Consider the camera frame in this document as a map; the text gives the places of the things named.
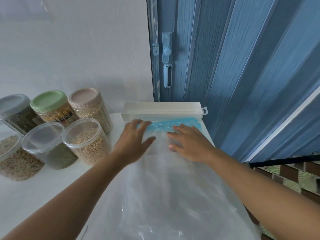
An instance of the plastic bag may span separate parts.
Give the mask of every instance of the plastic bag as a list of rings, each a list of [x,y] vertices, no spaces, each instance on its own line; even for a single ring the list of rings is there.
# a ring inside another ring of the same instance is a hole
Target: plastic bag
[[[151,124],[144,139],[157,139],[125,168],[120,230],[130,239],[257,239],[208,167],[169,150],[173,125],[201,130],[194,118]]]

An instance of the clear plastic jar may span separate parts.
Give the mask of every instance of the clear plastic jar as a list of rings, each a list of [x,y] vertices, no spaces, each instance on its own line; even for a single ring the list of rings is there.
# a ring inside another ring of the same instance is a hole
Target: clear plastic jar
[[[94,165],[110,152],[106,134],[99,122],[92,118],[74,122],[63,132],[62,140],[88,165]]]
[[[78,157],[62,142],[64,126],[47,122],[32,129],[22,140],[22,148],[53,169],[72,165]]]
[[[44,121],[30,107],[30,98],[12,94],[0,99],[0,120],[25,135]]]
[[[45,122],[56,121],[67,127],[79,119],[66,94],[60,90],[39,94],[31,100],[30,106]]]
[[[72,93],[68,101],[80,119],[93,118],[100,123],[106,134],[110,132],[111,120],[98,90],[94,88],[80,89]]]
[[[0,133],[0,175],[13,181],[27,180],[44,166],[42,161],[22,149],[22,140],[23,135],[14,130]]]

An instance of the blue door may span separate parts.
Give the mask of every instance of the blue door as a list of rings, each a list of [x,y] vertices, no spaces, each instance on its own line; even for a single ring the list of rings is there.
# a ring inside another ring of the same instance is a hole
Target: blue door
[[[148,0],[148,15],[155,101],[200,101],[239,161],[320,151],[320,0]]]

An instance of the grains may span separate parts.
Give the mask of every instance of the grains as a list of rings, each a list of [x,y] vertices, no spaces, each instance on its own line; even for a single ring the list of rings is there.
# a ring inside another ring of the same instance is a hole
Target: grains
[[[0,141],[0,155],[8,152],[17,143],[17,136]],[[15,153],[0,161],[0,174],[14,181],[24,181],[38,173],[44,163],[19,148]]]
[[[74,139],[73,144],[81,144],[89,141],[98,132],[98,128],[88,129],[80,134]],[[105,157],[109,151],[109,145],[107,143],[107,137],[103,131],[100,135],[91,142],[81,148],[73,148],[73,152],[82,159],[88,165],[94,165],[98,160]]]
[[[107,113],[106,107],[103,103],[103,100],[101,100],[98,104],[92,107],[83,108],[83,109],[75,109],[74,111],[78,115],[80,119],[82,118],[93,118],[96,119],[103,131],[107,134],[111,130],[111,120],[109,118],[109,115]]]
[[[63,124],[64,127],[67,127],[72,122],[79,119],[68,102],[60,106],[58,109],[52,110],[47,113],[38,113],[38,114],[44,121],[46,122],[56,121]]]
[[[57,170],[67,168],[78,160],[78,157],[62,142],[48,151],[35,154],[35,156]]]
[[[3,119],[3,121],[23,135],[26,135],[33,128],[44,123],[30,106],[12,115],[10,118]]]

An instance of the jar lid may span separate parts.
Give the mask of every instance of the jar lid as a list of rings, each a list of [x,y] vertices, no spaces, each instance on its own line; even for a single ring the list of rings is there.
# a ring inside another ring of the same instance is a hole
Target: jar lid
[[[0,161],[7,159],[21,147],[22,138],[15,131],[0,132]]]
[[[102,132],[99,122],[83,118],[69,125],[62,134],[62,141],[69,148],[82,148],[93,143]]]
[[[68,100],[66,94],[60,90],[43,92],[31,100],[31,108],[38,113],[46,113],[59,108]]]
[[[69,104],[75,109],[85,109],[98,104],[102,99],[101,93],[94,88],[83,88],[69,96]]]
[[[30,130],[22,140],[22,148],[37,154],[46,152],[62,143],[64,126],[59,122],[47,122]]]
[[[0,98],[0,119],[6,119],[30,106],[30,98],[24,94],[12,94]]]

